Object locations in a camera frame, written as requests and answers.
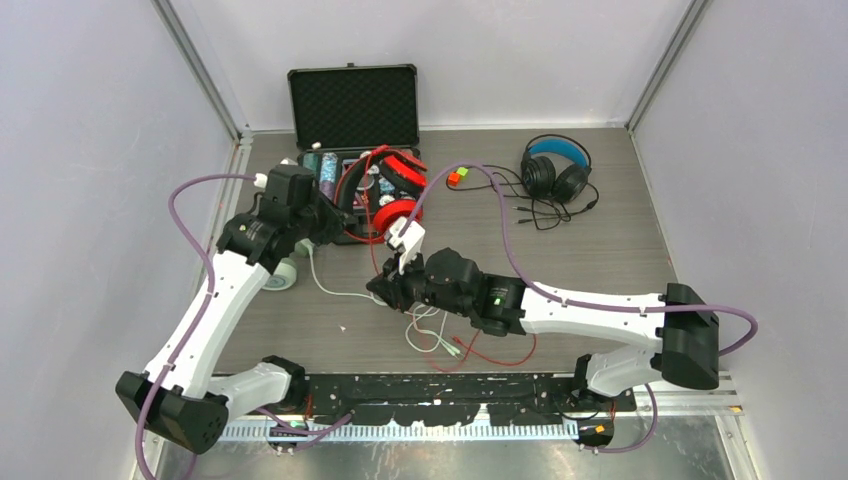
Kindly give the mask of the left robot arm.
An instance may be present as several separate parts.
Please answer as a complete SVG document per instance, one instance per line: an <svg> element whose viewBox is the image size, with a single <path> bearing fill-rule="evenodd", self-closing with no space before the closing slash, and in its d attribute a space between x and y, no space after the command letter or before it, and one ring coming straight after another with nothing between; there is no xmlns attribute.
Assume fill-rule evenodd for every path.
<svg viewBox="0 0 848 480"><path fill-rule="evenodd" d="M344 225L344 213L304 167L279 164L249 180L261 190L257 210L232 217L213 254L190 242L206 270L200 291L164 347L141 372L123 372L115 387L138 434L152 432L194 454L213 447L232 419L269 405L284 414L305 405L304 368L279 356L227 377L213 371L247 306L296 244L325 245Z"/></svg>

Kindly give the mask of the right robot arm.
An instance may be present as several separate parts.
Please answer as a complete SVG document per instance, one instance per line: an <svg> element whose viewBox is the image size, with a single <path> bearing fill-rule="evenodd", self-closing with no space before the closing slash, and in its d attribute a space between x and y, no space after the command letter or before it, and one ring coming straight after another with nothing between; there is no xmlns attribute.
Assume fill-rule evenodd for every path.
<svg viewBox="0 0 848 480"><path fill-rule="evenodd" d="M565 290L485 273L445 248L407 265L394 255L366 288L395 310L432 306L488 335L569 334L621 343L615 351L579 357L570 392L584 410L659 379L691 390L719 385L718 317L683 284L644 295Z"/></svg>

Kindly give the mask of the black blue headphones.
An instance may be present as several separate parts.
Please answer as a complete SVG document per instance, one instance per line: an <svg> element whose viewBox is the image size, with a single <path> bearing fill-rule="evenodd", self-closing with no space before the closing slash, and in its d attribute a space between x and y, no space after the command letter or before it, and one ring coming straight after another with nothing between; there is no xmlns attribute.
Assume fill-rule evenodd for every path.
<svg viewBox="0 0 848 480"><path fill-rule="evenodd" d="M592 157L575 139L561 134L531 138L522 153L520 177L531 199L567 204L589 185Z"/></svg>

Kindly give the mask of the red headphones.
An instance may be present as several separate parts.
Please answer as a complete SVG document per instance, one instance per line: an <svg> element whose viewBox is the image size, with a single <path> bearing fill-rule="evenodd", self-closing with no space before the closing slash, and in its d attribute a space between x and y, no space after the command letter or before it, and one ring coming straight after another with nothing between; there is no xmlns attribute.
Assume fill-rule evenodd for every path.
<svg viewBox="0 0 848 480"><path fill-rule="evenodd" d="M415 147L382 145L375 152L342 153L331 199L349 217L334 243L382 242L388 227L412 212L428 184L426 172Z"/></svg>

